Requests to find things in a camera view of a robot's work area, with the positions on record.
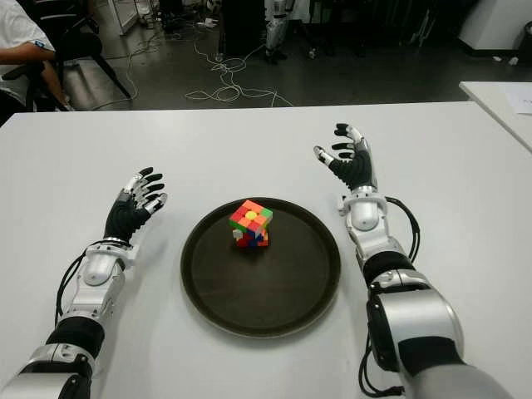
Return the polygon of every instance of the robot finger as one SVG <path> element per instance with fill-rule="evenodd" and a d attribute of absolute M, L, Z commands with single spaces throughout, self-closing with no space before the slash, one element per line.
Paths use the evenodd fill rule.
<path fill-rule="evenodd" d="M 362 139 L 361 133 L 351 125 L 348 125 L 347 123 L 338 123 L 336 125 L 336 130 L 334 131 L 334 134 L 349 137 L 355 142 L 355 144 L 360 142 L 360 140 Z"/>
<path fill-rule="evenodd" d="M 168 195 L 166 193 L 158 194 L 155 199 L 145 205 L 144 210 L 146 210 L 149 214 L 154 214 L 163 206 L 165 206 L 167 199 Z"/>
<path fill-rule="evenodd" d="M 144 178 L 144 185 L 147 185 L 148 183 L 151 183 L 153 181 L 157 181 L 157 180 L 161 180 L 163 178 L 163 174 L 162 173 L 156 173 L 154 175 L 148 175 Z"/>
<path fill-rule="evenodd" d="M 338 143 L 333 144 L 331 148 L 333 150 L 355 150 L 355 145 L 353 143 Z"/>
<path fill-rule="evenodd" d="M 141 170 L 139 172 L 140 175 L 142 175 L 143 177 L 144 176 L 147 176 L 147 175 L 151 175 L 153 173 L 153 168 L 150 166 L 149 168 L 145 168 L 143 170 Z"/>
<path fill-rule="evenodd" d="M 144 183 L 147 179 L 145 177 L 153 172 L 153 168 L 145 168 L 141 170 L 139 173 L 135 174 L 124 186 L 124 192 L 127 194 L 133 194 L 135 189 L 140 185 L 144 185 Z"/>
<path fill-rule="evenodd" d="M 354 152 L 341 152 L 338 156 L 344 160 L 352 160 L 355 157 Z"/>
<path fill-rule="evenodd" d="M 333 161 L 337 160 L 319 145 L 314 146 L 314 154 L 316 155 L 316 158 L 318 158 L 320 162 L 324 163 L 327 166 L 330 166 L 330 164 L 332 164 Z"/>
<path fill-rule="evenodd" d="M 148 199 L 146 198 L 148 194 L 153 193 L 154 191 L 162 190 L 164 188 L 165 185 L 162 183 L 138 188 L 134 193 L 136 208 L 140 208 L 142 205 L 148 202 Z"/>

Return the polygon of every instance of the green cube sticker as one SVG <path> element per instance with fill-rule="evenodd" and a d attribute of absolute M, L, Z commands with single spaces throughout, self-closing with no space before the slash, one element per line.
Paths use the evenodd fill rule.
<path fill-rule="evenodd" d="M 264 216 L 266 219 L 271 219 L 273 216 L 273 212 L 269 209 L 264 208 L 260 211 L 260 214 Z"/>

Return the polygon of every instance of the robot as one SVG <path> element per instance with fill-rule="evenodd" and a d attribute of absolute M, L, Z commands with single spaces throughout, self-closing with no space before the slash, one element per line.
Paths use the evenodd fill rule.
<path fill-rule="evenodd" d="M 295 0 L 273 0 L 273 18 L 266 25 L 265 58 L 269 63 L 275 64 L 277 60 L 287 58 L 280 48 L 288 31 L 288 20 L 294 4 Z"/>
<path fill-rule="evenodd" d="M 412 399 L 511 399 L 492 377 L 465 364 L 461 325 L 451 305 L 412 265 L 389 234 L 387 198 L 377 190 L 369 145 L 362 134 L 338 124 L 335 134 L 350 142 L 337 159 L 322 147 L 317 158 L 351 190 L 340 214 L 356 245 L 356 257 L 368 287 L 367 350 L 383 369 L 399 374 L 404 387 L 378 390 L 361 365 L 358 379 L 370 397 L 406 395 Z M 66 271 L 57 293 L 56 328 L 26 366 L 6 385 L 0 399 L 88 399 L 95 361 L 105 338 L 124 271 L 134 259 L 131 236 L 167 195 L 158 194 L 162 178 L 153 168 L 136 174 L 121 190 L 106 221 L 104 239 L 90 245 Z M 65 312 L 62 291 L 76 276 L 77 291 Z M 373 390 L 362 385 L 362 378 Z"/>
<path fill-rule="evenodd" d="M 121 190 L 107 217 L 104 239 L 90 245 L 66 271 L 57 292 L 56 328 L 26 366 L 3 388 L 2 399 L 88 399 L 95 361 L 124 282 L 133 264 L 133 233 L 161 209 L 162 179 L 147 168 Z M 65 312 L 62 292 L 76 275 L 77 290 Z"/>
<path fill-rule="evenodd" d="M 371 351 L 378 366 L 399 373 L 404 385 L 380 391 L 371 386 L 361 367 L 361 389 L 370 397 L 404 392 L 415 399 L 510 399 L 492 377 L 463 362 L 464 338 L 458 317 L 389 234 L 387 198 L 378 193 L 366 139 L 347 124 L 338 124 L 334 133 L 351 141 L 332 147 L 345 150 L 339 154 L 342 159 L 319 146 L 314 153 L 351 190 L 339 211 L 346 216 L 347 232 L 356 245 L 367 284 L 369 335 L 364 357 Z M 362 374 L 374 392 L 363 387 Z"/>

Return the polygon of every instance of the paper sheet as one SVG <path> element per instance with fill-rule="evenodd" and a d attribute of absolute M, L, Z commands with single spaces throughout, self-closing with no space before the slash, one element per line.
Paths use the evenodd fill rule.
<path fill-rule="evenodd" d="M 532 83 L 501 82 L 499 88 L 516 114 L 532 115 Z"/>

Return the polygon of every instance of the white sleeve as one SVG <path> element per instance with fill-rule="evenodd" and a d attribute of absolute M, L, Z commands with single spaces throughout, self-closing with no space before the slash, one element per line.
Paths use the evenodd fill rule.
<path fill-rule="evenodd" d="M 26 14 L 22 7 L 15 3 L 7 12 L 5 21 L 9 23 L 10 42 L 13 47 L 30 42 L 40 48 L 55 51 L 47 35 L 42 29 Z"/>

